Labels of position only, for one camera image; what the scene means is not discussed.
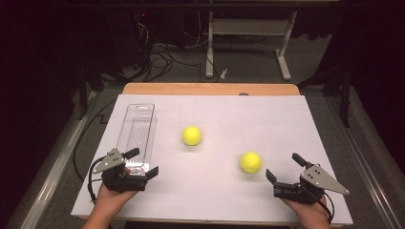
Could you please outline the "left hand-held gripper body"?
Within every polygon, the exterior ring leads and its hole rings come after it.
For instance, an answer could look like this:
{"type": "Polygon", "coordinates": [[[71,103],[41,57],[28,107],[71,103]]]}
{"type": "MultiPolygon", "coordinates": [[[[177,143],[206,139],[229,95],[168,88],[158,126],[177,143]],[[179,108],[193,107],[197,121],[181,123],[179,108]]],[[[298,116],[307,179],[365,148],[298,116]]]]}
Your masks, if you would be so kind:
{"type": "Polygon", "coordinates": [[[124,158],[123,154],[113,148],[96,161],[92,173],[101,174],[102,182],[111,191],[144,191],[149,179],[145,175],[131,175],[126,167],[126,160],[130,158],[124,158]]]}

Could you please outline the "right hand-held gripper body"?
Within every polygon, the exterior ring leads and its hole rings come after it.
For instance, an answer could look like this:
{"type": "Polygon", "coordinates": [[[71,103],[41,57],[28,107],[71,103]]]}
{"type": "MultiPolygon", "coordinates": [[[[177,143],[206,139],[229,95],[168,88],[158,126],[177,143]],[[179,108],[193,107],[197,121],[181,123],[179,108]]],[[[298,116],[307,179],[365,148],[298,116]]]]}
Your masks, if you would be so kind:
{"type": "Polygon", "coordinates": [[[278,182],[273,178],[273,194],[276,198],[292,200],[301,204],[313,204],[325,191],[348,195],[350,191],[325,171],[319,164],[311,165],[293,184],[278,182]]]}

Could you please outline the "clear plastic container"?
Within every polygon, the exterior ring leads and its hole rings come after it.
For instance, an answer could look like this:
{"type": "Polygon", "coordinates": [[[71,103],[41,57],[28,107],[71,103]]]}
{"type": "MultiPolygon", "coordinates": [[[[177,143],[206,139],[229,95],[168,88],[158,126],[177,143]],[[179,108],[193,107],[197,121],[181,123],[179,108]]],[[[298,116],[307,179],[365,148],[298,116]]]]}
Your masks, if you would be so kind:
{"type": "Polygon", "coordinates": [[[139,149],[137,156],[126,158],[131,175],[144,176],[150,170],[157,117],[154,104],[130,104],[122,122],[117,148],[121,153],[139,149]]]}

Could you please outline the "yellow tennis ball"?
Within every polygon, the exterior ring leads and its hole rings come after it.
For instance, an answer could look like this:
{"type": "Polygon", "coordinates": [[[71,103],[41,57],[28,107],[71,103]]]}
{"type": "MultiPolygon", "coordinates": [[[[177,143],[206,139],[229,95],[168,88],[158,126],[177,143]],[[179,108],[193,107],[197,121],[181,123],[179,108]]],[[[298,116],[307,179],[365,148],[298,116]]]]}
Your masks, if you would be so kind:
{"type": "Polygon", "coordinates": [[[182,141],[188,146],[195,146],[200,143],[202,132],[196,126],[188,126],[182,131],[182,141]]]}
{"type": "Polygon", "coordinates": [[[245,173],[256,174],[261,169],[262,159],[255,152],[247,152],[241,156],[239,164],[245,173]]]}

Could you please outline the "person's left hand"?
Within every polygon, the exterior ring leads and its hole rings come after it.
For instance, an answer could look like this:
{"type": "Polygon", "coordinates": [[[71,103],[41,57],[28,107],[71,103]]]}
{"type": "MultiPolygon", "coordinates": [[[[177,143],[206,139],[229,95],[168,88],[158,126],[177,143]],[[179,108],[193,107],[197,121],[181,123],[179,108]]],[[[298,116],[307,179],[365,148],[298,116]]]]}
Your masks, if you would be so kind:
{"type": "Polygon", "coordinates": [[[111,191],[104,184],[101,184],[92,215],[98,220],[110,222],[137,193],[137,191],[119,193],[111,191]]]}

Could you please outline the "person's right hand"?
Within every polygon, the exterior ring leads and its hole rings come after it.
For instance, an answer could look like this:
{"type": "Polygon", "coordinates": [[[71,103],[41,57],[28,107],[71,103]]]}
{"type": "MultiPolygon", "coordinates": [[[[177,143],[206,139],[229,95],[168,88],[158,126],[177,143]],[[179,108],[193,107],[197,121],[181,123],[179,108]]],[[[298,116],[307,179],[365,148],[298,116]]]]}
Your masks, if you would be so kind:
{"type": "Polygon", "coordinates": [[[301,204],[292,200],[284,199],[284,203],[292,209],[301,222],[328,221],[327,211],[319,204],[301,204]]]}

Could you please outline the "black metal stand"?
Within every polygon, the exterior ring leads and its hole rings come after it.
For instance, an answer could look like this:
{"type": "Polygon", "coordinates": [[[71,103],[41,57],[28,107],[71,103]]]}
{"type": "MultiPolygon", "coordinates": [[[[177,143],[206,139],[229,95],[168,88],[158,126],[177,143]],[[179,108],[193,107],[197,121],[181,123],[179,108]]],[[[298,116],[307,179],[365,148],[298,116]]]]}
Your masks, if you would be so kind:
{"type": "Polygon", "coordinates": [[[104,89],[104,84],[101,80],[101,69],[94,62],[85,62],[78,70],[78,120],[82,120],[88,110],[87,86],[90,86],[96,92],[101,92],[104,89]]]}
{"type": "Polygon", "coordinates": [[[297,84],[299,90],[323,84],[324,96],[340,96],[339,116],[346,128],[349,124],[351,73],[345,64],[336,64],[297,84]]]}

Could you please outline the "dark equipment with red light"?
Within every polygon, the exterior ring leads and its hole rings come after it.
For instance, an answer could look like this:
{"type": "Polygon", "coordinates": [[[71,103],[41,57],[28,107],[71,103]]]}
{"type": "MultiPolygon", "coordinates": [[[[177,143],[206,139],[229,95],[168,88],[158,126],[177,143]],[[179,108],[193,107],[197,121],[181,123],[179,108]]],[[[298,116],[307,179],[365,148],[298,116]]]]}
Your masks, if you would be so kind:
{"type": "Polygon", "coordinates": [[[153,33],[150,31],[149,14],[146,11],[136,11],[133,13],[135,23],[137,47],[137,65],[144,66],[152,49],[153,33]]]}

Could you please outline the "aluminium floor rail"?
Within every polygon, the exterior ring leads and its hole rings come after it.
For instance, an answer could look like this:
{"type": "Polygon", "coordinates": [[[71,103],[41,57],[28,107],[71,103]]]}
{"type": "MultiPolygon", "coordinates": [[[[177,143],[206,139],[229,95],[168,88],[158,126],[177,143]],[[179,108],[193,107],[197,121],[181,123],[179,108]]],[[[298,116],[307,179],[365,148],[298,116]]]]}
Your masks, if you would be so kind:
{"type": "Polygon", "coordinates": [[[342,121],[337,103],[332,97],[326,97],[326,101],[330,106],[330,109],[332,110],[334,116],[337,118],[337,122],[339,123],[339,126],[345,135],[345,138],[351,146],[352,156],[354,158],[358,171],[362,176],[365,186],[367,187],[368,192],[373,200],[373,204],[378,210],[379,215],[382,217],[384,224],[387,226],[387,229],[405,229],[405,226],[401,225],[399,217],[395,214],[391,203],[387,199],[385,191],[383,190],[380,183],[377,181],[372,167],[364,157],[363,152],[357,144],[351,129],[349,127],[346,127],[344,122],[342,121]]]}
{"type": "Polygon", "coordinates": [[[96,92],[90,92],[85,96],[87,110],[84,112],[84,117],[78,119],[79,97],[78,94],[73,96],[75,103],[73,114],[31,181],[28,191],[11,215],[6,229],[35,229],[37,227],[53,198],[97,98],[96,92]]]}

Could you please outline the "white metal frame desk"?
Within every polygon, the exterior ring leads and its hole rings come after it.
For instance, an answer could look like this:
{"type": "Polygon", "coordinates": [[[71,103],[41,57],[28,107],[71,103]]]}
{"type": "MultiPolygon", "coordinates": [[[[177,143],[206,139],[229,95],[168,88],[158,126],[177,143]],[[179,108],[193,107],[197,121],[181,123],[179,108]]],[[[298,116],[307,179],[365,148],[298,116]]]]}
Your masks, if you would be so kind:
{"type": "Polygon", "coordinates": [[[288,64],[285,59],[285,52],[288,46],[295,19],[296,11],[289,14],[288,19],[238,19],[238,18],[217,18],[214,12],[208,14],[208,38],[205,76],[212,78],[214,76],[214,35],[266,35],[281,36],[283,44],[275,50],[275,56],[282,74],[286,81],[290,81],[291,75],[288,64]]]}

